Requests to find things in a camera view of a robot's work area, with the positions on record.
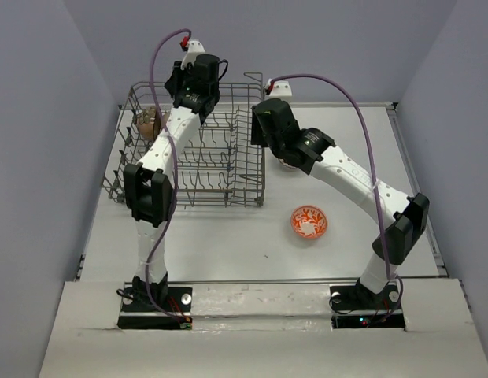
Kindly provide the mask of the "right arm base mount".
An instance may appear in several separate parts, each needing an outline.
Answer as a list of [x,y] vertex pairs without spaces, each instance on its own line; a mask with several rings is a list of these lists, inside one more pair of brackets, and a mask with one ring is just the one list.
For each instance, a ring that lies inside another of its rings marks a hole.
[[328,304],[334,330],[396,328],[405,330],[405,317],[397,304],[400,291],[395,283],[387,284],[379,295],[358,291],[354,285],[330,286]]

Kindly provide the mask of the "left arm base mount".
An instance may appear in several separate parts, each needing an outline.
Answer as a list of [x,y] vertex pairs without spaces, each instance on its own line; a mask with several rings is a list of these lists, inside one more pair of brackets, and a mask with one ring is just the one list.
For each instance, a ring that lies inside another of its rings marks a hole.
[[160,283],[135,277],[116,290],[121,298],[117,327],[123,330],[191,330],[193,288],[171,285],[165,276]]

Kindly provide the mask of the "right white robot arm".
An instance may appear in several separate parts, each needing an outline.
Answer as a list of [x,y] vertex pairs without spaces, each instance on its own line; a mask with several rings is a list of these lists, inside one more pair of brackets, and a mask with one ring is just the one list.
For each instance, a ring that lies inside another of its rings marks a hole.
[[373,255],[350,298],[365,309],[379,304],[385,286],[426,229],[428,197],[407,195],[377,179],[374,169],[366,171],[330,136],[317,128],[301,128],[290,105],[279,98],[253,106],[251,142],[333,187],[377,223]]

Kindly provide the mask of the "brown glazed bowl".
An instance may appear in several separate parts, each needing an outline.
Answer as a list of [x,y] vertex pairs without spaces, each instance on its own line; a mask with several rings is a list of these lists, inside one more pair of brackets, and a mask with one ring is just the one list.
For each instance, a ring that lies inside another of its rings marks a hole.
[[161,129],[161,118],[155,106],[149,106],[139,112],[135,126],[140,136],[146,141],[154,141]]

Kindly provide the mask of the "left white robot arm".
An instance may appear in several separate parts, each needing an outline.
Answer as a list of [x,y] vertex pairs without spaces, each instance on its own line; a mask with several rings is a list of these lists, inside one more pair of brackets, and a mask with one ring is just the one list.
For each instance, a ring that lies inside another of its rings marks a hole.
[[164,237],[177,205],[178,156],[220,100],[221,62],[201,54],[187,66],[175,63],[165,84],[173,100],[168,119],[148,151],[124,168],[126,205],[138,232],[131,295],[150,311],[161,309],[168,297]]

